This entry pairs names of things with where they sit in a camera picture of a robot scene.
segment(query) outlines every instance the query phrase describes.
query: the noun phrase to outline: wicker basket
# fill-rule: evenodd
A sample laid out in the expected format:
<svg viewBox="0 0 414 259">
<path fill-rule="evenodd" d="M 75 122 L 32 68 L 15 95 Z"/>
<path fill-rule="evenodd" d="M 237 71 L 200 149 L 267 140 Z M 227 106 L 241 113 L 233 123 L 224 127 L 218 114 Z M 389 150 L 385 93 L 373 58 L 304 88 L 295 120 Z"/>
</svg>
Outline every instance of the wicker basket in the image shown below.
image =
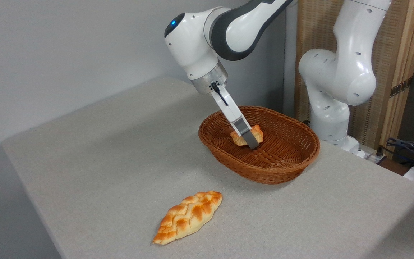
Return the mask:
<svg viewBox="0 0 414 259">
<path fill-rule="evenodd" d="M 213 156 L 239 175 L 259 183 L 278 184 L 298 177 L 319 154 L 317 135 L 304 123 L 256 106 L 240 106 L 251 125 L 260 125 L 264 140 L 253 151 L 237 146 L 232 126 L 221 111 L 207 117 L 199 138 Z"/>
</svg>

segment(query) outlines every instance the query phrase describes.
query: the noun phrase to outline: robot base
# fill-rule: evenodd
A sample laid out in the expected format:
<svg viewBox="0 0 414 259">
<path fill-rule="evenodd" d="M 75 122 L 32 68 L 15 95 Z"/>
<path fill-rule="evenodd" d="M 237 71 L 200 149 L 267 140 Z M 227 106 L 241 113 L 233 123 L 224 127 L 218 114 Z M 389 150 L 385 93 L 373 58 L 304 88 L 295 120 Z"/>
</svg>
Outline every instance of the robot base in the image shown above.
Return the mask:
<svg viewBox="0 0 414 259">
<path fill-rule="evenodd" d="M 355 154 L 358 157 L 361 157 L 361 158 L 365 157 L 365 152 L 362 151 L 362 149 L 360 149 L 358 141 L 351 136 L 346 135 L 346 137 L 340 140 L 325 141 L 325 142 L 332 144 L 334 146 L 338 146 L 341 149 L 348 151 L 349 153 Z"/>
</svg>

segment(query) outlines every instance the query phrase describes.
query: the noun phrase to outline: pastry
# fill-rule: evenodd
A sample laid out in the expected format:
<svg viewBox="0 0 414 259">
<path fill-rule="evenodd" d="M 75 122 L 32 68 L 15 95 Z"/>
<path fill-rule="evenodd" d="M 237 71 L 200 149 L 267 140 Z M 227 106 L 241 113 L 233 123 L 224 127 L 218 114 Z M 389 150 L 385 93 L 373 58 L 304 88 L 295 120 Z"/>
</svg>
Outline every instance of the pastry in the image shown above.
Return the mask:
<svg viewBox="0 0 414 259">
<path fill-rule="evenodd" d="M 250 130 L 255 139 L 258 141 L 258 143 L 263 142 L 263 131 L 260 130 L 260 126 L 257 124 L 252 127 Z M 233 138 L 234 144 L 237 146 L 246 146 L 247 142 L 245 142 L 243 137 L 239 137 L 239 134 L 237 134 L 236 131 L 231 132 L 230 136 Z"/>
<path fill-rule="evenodd" d="M 162 219 L 153 243 L 165 245 L 198 231 L 207 223 L 223 199 L 219 192 L 199 192 L 172 207 Z"/>
</svg>

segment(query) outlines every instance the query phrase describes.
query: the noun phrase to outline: white wall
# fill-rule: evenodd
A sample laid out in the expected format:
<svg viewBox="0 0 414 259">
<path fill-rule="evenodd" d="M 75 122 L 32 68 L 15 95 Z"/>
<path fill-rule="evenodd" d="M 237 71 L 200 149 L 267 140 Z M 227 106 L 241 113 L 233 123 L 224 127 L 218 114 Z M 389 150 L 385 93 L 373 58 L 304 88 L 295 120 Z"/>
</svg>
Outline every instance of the white wall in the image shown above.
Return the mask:
<svg viewBox="0 0 414 259">
<path fill-rule="evenodd" d="M 155 77 L 185 78 L 164 41 L 183 11 L 247 0 L 0 0 L 0 143 Z M 283 16 L 245 60 L 223 62 L 238 104 L 282 107 Z M 0 151 L 0 258 L 57 258 Z"/>
</svg>

